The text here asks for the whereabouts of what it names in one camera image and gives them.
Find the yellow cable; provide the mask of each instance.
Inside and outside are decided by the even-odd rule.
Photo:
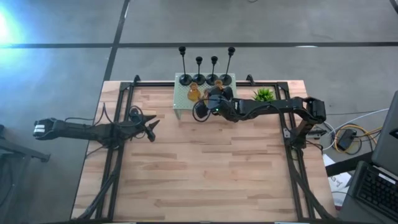
[[[371,139],[374,141],[374,143],[377,144],[377,141],[376,141],[375,138],[372,136],[372,134],[373,134],[373,132],[375,132],[375,131],[381,129],[382,127],[376,128],[376,129],[374,129],[374,130],[372,130],[372,131],[367,131],[367,130],[365,130],[364,128],[362,128],[362,127],[360,127],[360,126],[357,126],[357,125],[352,125],[352,124],[344,125],[343,127],[341,127],[341,128],[337,131],[336,136],[335,136],[335,149],[336,149],[336,151],[338,151],[338,152],[343,152],[343,153],[346,153],[346,152],[345,152],[345,151],[339,150],[338,147],[337,147],[337,136],[338,136],[338,134],[340,133],[340,131],[343,130],[343,129],[345,129],[345,128],[358,128],[358,129],[360,129],[360,130],[362,130],[362,131],[364,132],[364,136],[370,136]]]

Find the paper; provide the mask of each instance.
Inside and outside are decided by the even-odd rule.
[[[334,164],[335,162],[332,159],[330,159],[330,157],[328,157],[326,154],[324,154],[323,155],[323,163],[325,164],[325,166],[328,166],[328,165]],[[340,191],[341,189],[345,188],[347,186],[350,178],[351,178],[351,175],[349,175],[346,172],[329,177],[328,179],[329,179],[329,185],[330,185],[331,191],[332,192]]]
[[[333,201],[335,202],[335,206],[337,206],[337,207],[343,206],[344,199],[347,196],[348,188],[349,187],[345,187],[345,188],[341,189],[340,191],[331,193],[333,196]]]

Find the laptop keyboard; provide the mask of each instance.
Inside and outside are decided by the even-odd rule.
[[[398,221],[398,185],[396,180],[374,167],[364,169],[356,198],[380,213]]]

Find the white cable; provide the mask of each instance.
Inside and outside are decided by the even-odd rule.
[[[335,129],[334,127],[332,127],[332,126],[331,126],[329,123],[327,123],[326,121],[324,122],[324,124],[327,125],[327,126],[329,126],[329,128],[331,129],[331,132],[333,132],[333,133],[335,134],[335,136],[336,136],[336,129]],[[323,150],[331,148],[331,147],[334,145],[335,141],[336,141],[336,138],[333,138],[333,142],[331,143],[331,145],[330,145],[329,147],[327,147],[327,148],[324,148]]]
[[[366,117],[366,116],[369,116],[369,115],[372,115],[372,114],[375,114],[375,113],[378,113],[378,112],[386,111],[386,110],[388,110],[388,109],[389,109],[389,108],[386,108],[386,109],[383,109],[383,110],[378,110],[378,111],[375,111],[375,112],[372,112],[372,113],[368,113],[368,114],[359,116],[359,117],[357,117],[357,118],[355,118],[355,119],[352,119],[351,121],[345,122],[344,124],[338,126],[338,127],[335,128],[335,129],[332,129],[328,134],[331,134],[331,133],[336,134],[336,130],[337,130],[337,129],[343,127],[344,125],[346,125],[346,124],[348,124],[348,123],[351,123],[351,122],[353,122],[353,121],[356,121],[356,120],[359,119],[359,118],[363,118],[363,117]]]
[[[348,123],[351,123],[351,122],[353,122],[353,121],[356,121],[356,120],[359,119],[359,118],[363,118],[363,117],[372,115],[372,114],[374,114],[374,113],[386,111],[386,110],[388,110],[388,109],[389,109],[389,108],[386,108],[386,109],[383,109],[383,110],[378,110],[378,111],[374,111],[374,112],[372,112],[372,113],[368,113],[368,114],[359,116],[359,117],[357,117],[357,118],[355,118],[355,119],[352,119],[351,121],[345,122],[344,124],[338,126],[337,128],[332,127],[332,126],[331,126],[329,123],[327,123],[327,122],[324,122],[324,124],[327,125],[327,126],[329,126],[329,128],[331,129],[331,131],[330,131],[328,134],[333,133],[333,134],[335,134],[335,136],[336,136],[336,130],[339,129],[339,128],[341,128],[341,127],[343,127],[344,125],[346,125],[346,124],[348,124]],[[326,150],[326,149],[331,148],[331,147],[335,144],[335,141],[336,141],[336,138],[334,137],[334,138],[333,138],[333,142],[331,143],[331,145],[328,146],[328,147],[326,147],[326,148],[324,148],[323,150]]]

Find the black cable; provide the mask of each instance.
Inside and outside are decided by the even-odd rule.
[[[378,133],[378,132],[380,132],[381,131],[381,129],[379,129],[379,130],[377,130],[377,131],[371,131],[371,132],[369,132],[369,133],[367,133],[367,134],[364,134],[364,135],[361,135],[361,136],[355,136],[356,138],[361,138],[361,137],[366,137],[366,136],[370,136],[370,135],[372,135],[372,134],[376,134],[376,133]]]
[[[13,177],[12,177],[12,166],[11,166],[11,163],[8,160],[6,160],[5,158],[2,158],[2,159],[4,159],[4,163],[8,164],[9,173],[10,173],[9,174],[10,187],[8,188],[6,196],[0,201],[0,208],[6,203],[6,200],[7,200],[8,196],[9,196],[9,194],[11,192],[12,185],[13,185],[13,182],[14,182],[13,181]]]
[[[339,191],[335,191],[335,192],[331,192],[332,194],[333,193],[341,193],[341,194],[347,194],[347,192],[339,192]]]
[[[205,100],[210,100],[210,99],[200,99],[200,100],[198,100],[198,101],[193,105],[193,108],[192,108],[192,116],[193,116],[193,119],[194,119],[195,121],[198,121],[198,122],[201,122],[201,123],[207,121],[207,119],[209,119],[211,113],[208,113],[208,115],[207,115],[207,117],[206,117],[205,119],[200,120],[200,119],[198,119],[198,118],[196,117],[196,115],[195,115],[195,114],[196,114],[196,112],[195,112],[195,107],[196,107],[197,104],[199,104],[200,102],[205,102]]]
[[[63,121],[67,122],[67,120],[69,120],[69,119],[79,119],[79,120],[83,120],[83,121],[93,121],[94,120],[93,118],[88,119],[88,118],[69,117],[69,118],[65,118]]]
[[[132,125],[125,125],[125,124],[119,124],[118,122],[113,122],[113,121],[111,121],[111,118],[109,118],[109,116],[108,116],[108,112],[106,111],[105,103],[103,104],[103,108],[104,108],[104,114],[105,114],[105,116],[106,116],[106,119],[107,119],[111,124],[115,124],[116,126],[119,126],[119,127],[135,127],[135,126],[141,125],[141,123],[142,123],[142,118],[140,119],[140,121],[139,121],[138,123],[132,124]],[[131,107],[129,108],[129,117],[130,117],[130,119],[131,119],[131,116],[132,116],[130,113],[131,113],[131,110],[132,110],[133,108],[137,108],[137,110],[140,112],[139,114],[144,115],[144,114],[142,113],[141,108],[139,108],[138,106],[131,106]]]
[[[377,135],[375,135],[372,139],[376,138],[380,134],[380,132]],[[368,136],[368,141],[369,141],[369,145],[371,147],[371,152],[373,152],[373,144],[372,144],[371,138],[369,136]]]
[[[143,134],[142,136],[140,136],[140,137],[135,136],[135,138],[136,138],[136,139],[142,139],[143,137],[145,137],[146,134],[147,134],[147,133],[144,132],[144,134]]]
[[[102,149],[102,148],[104,148],[104,147],[105,147],[105,146],[101,146],[101,147],[95,149],[94,151],[89,152],[89,153],[86,155],[86,158],[85,158],[85,159],[87,159],[87,157],[88,157],[89,155],[91,155],[92,153],[94,153],[94,152],[96,152],[96,151],[98,151],[98,150],[100,150],[100,149]]]
[[[100,123],[100,121],[102,120],[102,117],[104,116],[104,107],[102,107],[102,112],[101,112],[101,116],[99,116],[99,119],[96,123],[94,123],[93,125],[89,126],[87,129],[93,128],[95,127],[98,123]],[[83,120],[83,121],[95,121],[95,118],[92,119],[88,119],[88,118],[77,118],[77,117],[69,117],[69,118],[65,118],[63,121],[67,122],[69,119],[79,119],[79,120]]]
[[[373,136],[373,138],[370,138],[370,137],[368,136],[368,139],[367,139],[367,140],[363,140],[363,141],[371,141],[371,140],[373,140],[373,139],[376,139],[376,138],[380,135],[380,133],[381,133],[381,130],[380,130],[375,136]]]
[[[356,155],[357,153],[359,153],[361,149],[362,149],[362,140],[359,140],[359,147],[355,152],[345,151],[345,153],[347,153],[350,156],[353,156],[353,155]]]
[[[323,146],[322,146],[321,144],[313,143],[313,142],[310,142],[310,141],[308,141],[308,140],[305,140],[305,141],[308,142],[308,143],[310,143],[311,145],[313,145],[313,146],[319,148],[319,150],[321,150],[321,152],[323,151]]]

